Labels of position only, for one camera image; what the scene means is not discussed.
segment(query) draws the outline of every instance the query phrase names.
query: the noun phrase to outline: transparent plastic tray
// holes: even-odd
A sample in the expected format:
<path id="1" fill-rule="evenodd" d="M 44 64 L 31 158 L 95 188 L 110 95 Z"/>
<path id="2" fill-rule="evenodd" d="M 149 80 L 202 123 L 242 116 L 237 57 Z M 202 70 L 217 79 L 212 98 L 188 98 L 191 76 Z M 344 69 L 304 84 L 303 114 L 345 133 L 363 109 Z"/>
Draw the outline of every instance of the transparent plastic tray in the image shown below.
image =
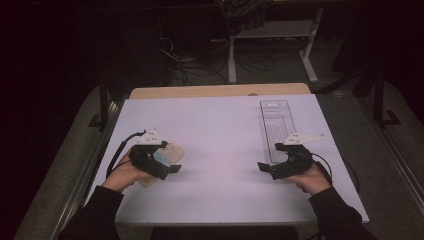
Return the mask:
<path id="1" fill-rule="evenodd" d="M 287 154 L 275 149 L 275 143 L 282 143 L 296 132 L 289 104 L 284 100 L 261 101 L 259 121 L 266 161 L 273 165 L 287 161 Z"/>

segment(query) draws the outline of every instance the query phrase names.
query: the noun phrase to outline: handheld controller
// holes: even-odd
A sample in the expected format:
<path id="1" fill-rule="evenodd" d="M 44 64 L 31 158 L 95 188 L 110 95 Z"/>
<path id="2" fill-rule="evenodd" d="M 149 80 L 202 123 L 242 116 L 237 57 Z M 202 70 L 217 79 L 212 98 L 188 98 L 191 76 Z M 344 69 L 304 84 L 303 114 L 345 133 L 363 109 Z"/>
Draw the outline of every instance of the handheld controller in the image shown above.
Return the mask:
<path id="1" fill-rule="evenodd" d="M 287 161 L 273 166 L 258 162 L 259 170 L 270 173 L 274 180 L 302 174 L 308 171 L 312 164 L 315 163 L 324 174 L 327 181 L 330 184 L 333 183 L 331 176 L 324 166 L 320 162 L 315 161 L 312 158 L 311 152 L 303 145 L 284 145 L 283 143 L 276 143 L 275 148 L 277 151 L 286 152 L 288 156 Z"/>

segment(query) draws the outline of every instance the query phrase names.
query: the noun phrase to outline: white controller part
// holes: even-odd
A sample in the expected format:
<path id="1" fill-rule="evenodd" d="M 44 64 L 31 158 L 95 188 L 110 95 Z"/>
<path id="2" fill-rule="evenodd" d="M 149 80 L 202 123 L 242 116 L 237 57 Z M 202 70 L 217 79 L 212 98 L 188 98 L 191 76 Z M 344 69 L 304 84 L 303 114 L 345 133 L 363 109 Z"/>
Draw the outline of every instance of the white controller part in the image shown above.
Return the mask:
<path id="1" fill-rule="evenodd" d="M 304 133 L 292 133 L 284 140 L 284 145 L 301 145 L 307 142 L 313 142 L 325 138 L 324 134 L 313 135 L 313 134 L 304 134 Z"/>
<path id="2" fill-rule="evenodd" d="M 158 132 L 155 129 L 149 130 L 143 136 L 141 136 L 136 145 L 161 145 L 162 139 L 159 137 Z"/>

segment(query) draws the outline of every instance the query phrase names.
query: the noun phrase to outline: black controller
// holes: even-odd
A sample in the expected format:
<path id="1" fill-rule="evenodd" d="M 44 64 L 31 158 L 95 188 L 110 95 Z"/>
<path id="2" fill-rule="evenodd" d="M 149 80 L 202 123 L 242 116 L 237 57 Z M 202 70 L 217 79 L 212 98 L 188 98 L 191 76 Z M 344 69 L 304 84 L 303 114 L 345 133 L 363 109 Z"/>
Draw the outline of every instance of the black controller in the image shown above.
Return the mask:
<path id="1" fill-rule="evenodd" d="M 169 167 L 156 161 L 153 154 L 159 148 L 165 148 L 168 143 L 162 141 L 161 145 L 135 145 L 130 152 L 131 163 L 138 169 L 146 173 L 165 180 L 169 173 L 177 173 L 181 165 L 171 165 Z"/>
<path id="2" fill-rule="evenodd" d="M 304 173 L 315 163 L 324 174 L 327 181 L 330 184 L 333 183 L 331 176 L 324 166 L 320 162 L 315 161 L 312 158 L 311 152 L 303 145 L 284 145 L 282 143 L 276 143 L 275 148 L 277 151 L 286 152 L 289 157 L 287 161 L 273 166 L 258 162 L 259 170 L 270 173 L 274 180 Z"/>

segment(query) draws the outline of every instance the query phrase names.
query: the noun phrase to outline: person's left hand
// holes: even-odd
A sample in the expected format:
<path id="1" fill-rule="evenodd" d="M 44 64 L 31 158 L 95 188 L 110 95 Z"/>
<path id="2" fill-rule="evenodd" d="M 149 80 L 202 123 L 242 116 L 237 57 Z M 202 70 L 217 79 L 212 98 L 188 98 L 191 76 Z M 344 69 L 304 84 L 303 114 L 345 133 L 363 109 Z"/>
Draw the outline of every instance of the person's left hand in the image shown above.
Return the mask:
<path id="1" fill-rule="evenodd" d="M 151 175 L 134 167 L 130 161 L 129 154 L 131 149 L 122 157 L 119 163 L 103 182 L 102 186 L 116 192 L 122 192 L 125 188 L 134 184 L 138 180 L 150 178 Z"/>

